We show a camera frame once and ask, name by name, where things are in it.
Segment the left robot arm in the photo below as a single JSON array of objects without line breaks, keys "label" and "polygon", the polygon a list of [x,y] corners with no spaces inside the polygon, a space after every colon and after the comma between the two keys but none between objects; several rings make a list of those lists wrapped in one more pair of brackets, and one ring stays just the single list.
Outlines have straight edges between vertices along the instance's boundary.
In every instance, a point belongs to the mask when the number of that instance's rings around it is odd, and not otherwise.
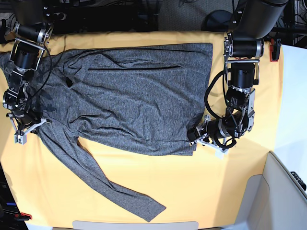
[{"label": "left robot arm", "polygon": [[[208,115],[188,132],[191,146],[200,143],[222,152],[236,145],[237,139],[254,126],[254,86],[259,84],[260,58],[264,39],[274,28],[287,5],[286,0],[240,0],[233,7],[224,39],[224,68],[210,83],[204,103]],[[208,97],[222,79],[225,114],[216,114]]]}]

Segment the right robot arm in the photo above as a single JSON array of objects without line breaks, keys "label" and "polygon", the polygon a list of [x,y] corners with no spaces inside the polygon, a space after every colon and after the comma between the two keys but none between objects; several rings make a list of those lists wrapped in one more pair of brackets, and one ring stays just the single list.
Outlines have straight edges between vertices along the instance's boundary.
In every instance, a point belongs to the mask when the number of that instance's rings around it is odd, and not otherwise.
[{"label": "right robot arm", "polygon": [[27,88],[47,52],[46,43],[51,37],[53,25],[46,20],[46,7],[41,0],[13,0],[12,8],[17,19],[14,29],[16,39],[10,53],[14,67],[9,75],[2,105],[9,110],[7,117],[15,133],[22,136],[46,122],[31,109],[33,96],[27,92]]}]

